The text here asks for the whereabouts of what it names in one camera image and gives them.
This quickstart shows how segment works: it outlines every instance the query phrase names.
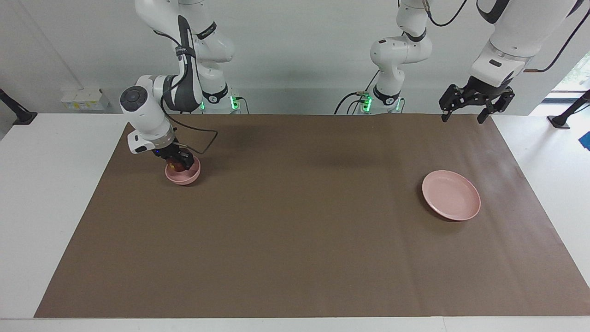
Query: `window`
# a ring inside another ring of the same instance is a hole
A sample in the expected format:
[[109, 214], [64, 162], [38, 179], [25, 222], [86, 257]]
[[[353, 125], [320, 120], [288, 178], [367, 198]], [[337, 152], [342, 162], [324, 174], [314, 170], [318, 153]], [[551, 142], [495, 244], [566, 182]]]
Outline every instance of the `window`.
[[559, 83], [553, 92], [586, 92], [590, 89], [590, 53]]

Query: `white wall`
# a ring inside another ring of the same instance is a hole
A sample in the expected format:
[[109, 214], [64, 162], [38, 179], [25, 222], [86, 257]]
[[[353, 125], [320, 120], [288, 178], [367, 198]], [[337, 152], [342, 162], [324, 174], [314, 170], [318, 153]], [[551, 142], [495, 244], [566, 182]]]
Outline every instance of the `white wall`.
[[[64, 67], [46, 52], [0, 0], [0, 87], [39, 112], [66, 112], [61, 89], [74, 86]], [[252, 112], [331, 113], [346, 92], [362, 90], [376, 67], [371, 44], [399, 35], [394, 0], [209, 0], [219, 29], [237, 46], [224, 66], [228, 80], [249, 97]], [[132, 0], [22, 0], [34, 21], [85, 86], [102, 87], [111, 101], [143, 74], [178, 71], [168, 41], [136, 16]], [[446, 21], [461, 0], [437, 1]], [[583, 16], [582, 8], [550, 37], [534, 66], [544, 66]], [[467, 70], [493, 31], [475, 0], [447, 28], [429, 27], [434, 54], [404, 66], [403, 97], [409, 112], [439, 112], [438, 98], [451, 83], [467, 81]], [[561, 61], [546, 74], [524, 74], [508, 113], [528, 114], [590, 50], [590, 22]]]

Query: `pink bowl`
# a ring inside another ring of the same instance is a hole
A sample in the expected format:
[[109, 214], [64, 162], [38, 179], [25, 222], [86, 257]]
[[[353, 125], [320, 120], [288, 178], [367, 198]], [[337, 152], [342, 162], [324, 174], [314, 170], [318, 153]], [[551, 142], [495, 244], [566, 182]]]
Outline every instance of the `pink bowl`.
[[422, 192], [434, 211], [451, 220], [472, 219], [481, 209], [481, 198], [475, 186], [455, 172], [428, 174], [422, 183]]
[[192, 164], [191, 169], [184, 172], [175, 172], [170, 165], [166, 165], [165, 174], [166, 178], [177, 185], [189, 185], [201, 175], [201, 162], [195, 157], [195, 163]]

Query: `blue object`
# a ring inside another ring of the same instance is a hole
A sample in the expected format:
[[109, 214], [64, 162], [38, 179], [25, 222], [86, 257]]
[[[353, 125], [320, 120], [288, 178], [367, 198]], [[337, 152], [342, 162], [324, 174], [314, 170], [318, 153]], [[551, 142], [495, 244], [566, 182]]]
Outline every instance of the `blue object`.
[[580, 143], [582, 143], [582, 145], [590, 151], [590, 132], [580, 139]]

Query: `black wire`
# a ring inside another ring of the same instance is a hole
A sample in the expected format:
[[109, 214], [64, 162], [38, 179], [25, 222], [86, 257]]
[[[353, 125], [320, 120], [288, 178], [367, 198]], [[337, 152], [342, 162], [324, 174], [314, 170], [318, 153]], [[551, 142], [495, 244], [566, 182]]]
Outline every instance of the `black wire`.
[[356, 95], [356, 92], [351, 92], [348, 95], [346, 95], [344, 98], [342, 98], [342, 100], [340, 101], [340, 103], [336, 107], [336, 110], [334, 111], [334, 115], [338, 114], [338, 110], [340, 109], [340, 106], [342, 106], [342, 104], [344, 104], [344, 101], [354, 95]]
[[588, 108], [588, 106], [590, 106], [590, 104], [586, 105], [584, 108], [580, 108], [579, 110], [577, 110], [577, 111], [576, 111], [576, 112], [574, 112], [573, 114], [577, 114], [577, 113], [579, 113], [579, 112], [581, 112], [581, 111], [583, 111], [583, 110], [587, 109], [587, 108]]
[[453, 21], [457, 18], [457, 16], [459, 16], [459, 13], [463, 10], [463, 7], [465, 7], [465, 4], [466, 3], [467, 3], [467, 0], [463, 0], [463, 3], [459, 7], [459, 10], [455, 13], [455, 15], [453, 16], [453, 18], [449, 22], [446, 22], [446, 23], [443, 23], [443, 24], [436, 23], [434, 21], [434, 19], [432, 18], [432, 13], [430, 11], [427, 11], [428, 18], [430, 19], [430, 21], [432, 22], [432, 24], [436, 25], [437, 27], [446, 27], [447, 25], [453, 23]]
[[559, 60], [559, 57], [561, 57], [561, 54], [563, 53], [563, 51], [565, 51], [565, 48], [568, 46], [569, 42], [572, 41], [574, 36], [576, 36], [576, 33], [578, 32], [578, 30], [580, 30], [580, 28], [582, 27], [582, 24], [584, 24], [584, 22], [586, 21], [588, 16], [590, 16], [590, 8], [588, 8], [588, 12], [586, 13], [586, 15], [584, 15], [584, 17], [582, 18], [582, 21], [580, 21], [578, 26], [573, 30], [572, 34], [569, 35], [568, 40], [565, 41], [565, 44], [563, 45], [561, 50], [559, 50], [559, 53], [557, 53], [557, 56], [555, 56], [555, 58], [553, 59], [553, 61], [551, 61], [551, 63], [547, 66], [547, 68], [545, 68], [545, 69], [537, 69], [537, 68], [525, 69], [525, 73], [544, 73], [544, 72], [548, 71], [549, 69], [551, 69], [551, 67], [553, 67], [553, 65], [557, 62], [557, 60]]
[[402, 106], [402, 111], [400, 112], [400, 114], [404, 114], [404, 109], [405, 109], [405, 99], [402, 98], [402, 100], [404, 101], [404, 105]]
[[[170, 40], [174, 41], [174, 42], [175, 42], [175, 43], [176, 43], [178, 46], [181, 46], [181, 45], [178, 43], [178, 41], [176, 41], [174, 38], [170, 37], [169, 35], [167, 35], [167, 34], [165, 34], [165, 33], [163, 33], [163, 32], [156, 31], [156, 30], [154, 30], [154, 32], [155, 32], [157, 35], [161, 35], [161, 36], [164, 36], [164, 37], [166, 37], [166, 38], [169, 38]], [[187, 75], [187, 74], [188, 74], [188, 63], [185, 63], [185, 65], [184, 65], [184, 73], [183, 73], [183, 75], [182, 75], [181, 79], [180, 79], [180, 80], [178, 80], [178, 82], [176, 82], [174, 85], [172, 85], [171, 87], [169, 87], [169, 88], [168, 88], [166, 91], [163, 91], [163, 92], [162, 92], [162, 97], [160, 98], [160, 107], [162, 108], [162, 112], [164, 112], [164, 115], [165, 115], [165, 116], [166, 116], [166, 117], [167, 117], [167, 118], [168, 118], [170, 121], [172, 121], [172, 122], [176, 123], [177, 125], [183, 126], [183, 127], [185, 127], [185, 128], [188, 128], [188, 129], [192, 129], [192, 130], [194, 130], [194, 131], [200, 131], [200, 132], [214, 132], [214, 133], [215, 133], [215, 136], [213, 136], [213, 138], [211, 139], [211, 141], [209, 142], [209, 144], [207, 145], [207, 147], [205, 148], [205, 150], [203, 150], [203, 152], [200, 152], [200, 151], [198, 151], [198, 150], [196, 150], [196, 149], [194, 149], [194, 148], [190, 148], [189, 146], [185, 145], [187, 148], [189, 148], [189, 149], [193, 150], [193, 151], [194, 151], [194, 152], [196, 152], [197, 154], [204, 154], [204, 153], [206, 153], [206, 152], [207, 152], [207, 150], [209, 150], [209, 148], [211, 147], [211, 145], [213, 144], [213, 142], [215, 142], [215, 140], [217, 139], [217, 135], [219, 135], [219, 132], [218, 132], [218, 131], [216, 131], [216, 130], [212, 130], [212, 129], [202, 129], [202, 128], [197, 128], [197, 127], [192, 127], [192, 126], [186, 125], [186, 124], [184, 124], [184, 123], [182, 123], [182, 122], [180, 122], [180, 121], [178, 121], [178, 120], [174, 119], [173, 117], [171, 117], [171, 115], [170, 115], [170, 114], [168, 114], [168, 113], [166, 112], [166, 110], [164, 109], [164, 96], [166, 96], [168, 93], [170, 93], [172, 90], [174, 90], [174, 88], [178, 87], [178, 86], [179, 86], [179, 85], [182, 83], [182, 81], [184, 81], [184, 80], [185, 80], [185, 78], [186, 78], [186, 75]]]
[[174, 43], [176, 43], [176, 45], [177, 45], [178, 47], [180, 47], [180, 46], [181, 46], [181, 44], [178, 42], [178, 40], [176, 40], [176, 39], [172, 38], [170, 35], [167, 35], [167, 34], [165, 34], [164, 32], [161, 32], [161, 31], [158, 31], [158, 30], [154, 30], [153, 32], [155, 32], [155, 33], [156, 33], [156, 35], [161, 35], [161, 36], [163, 36], [163, 37], [166, 37], [166, 38], [168, 38], [168, 39], [172, 40]]
[[[369, 82], [369, 85], [367, 85], [365, 92], [369, 91], [369, 88], [371, 87], [371, 84], [373, 84], [373, 81], [375, 81], [375, 79], [377, 78], [377, 75], [379, 75], [379, 70], [375, 73], [375, 75], [373, 76], [373, 78], [371, 79], [371, 81]], [[355, 106], [355, 110], [352, 111], [352, 115], [354, 115], [356, 113], [356, 110], [359, 108], [360, 102], [362, 101], [363, 97], [360, 97], [358, 100], [358, 104], [356, 104]]]
[[248, 107], [248, 101], [246, 100], [246, 98], [244, 98], [244, 97], [237, 97], [236, 100], [243, 100], [244, 103], [246, 104], [246, 112], [248, 112], [248, 114], [250, 114], [250, 108]]
[[350, 103], [350, 105], [348, 105], [348, 109], [346, 110], [346, 115], [350, 114], [350, 108], [352, 107], [352, 105], [356, 104], [358, 106], [358, 104], [360, 103], [360, 101], [355, 100], [352, 103]]

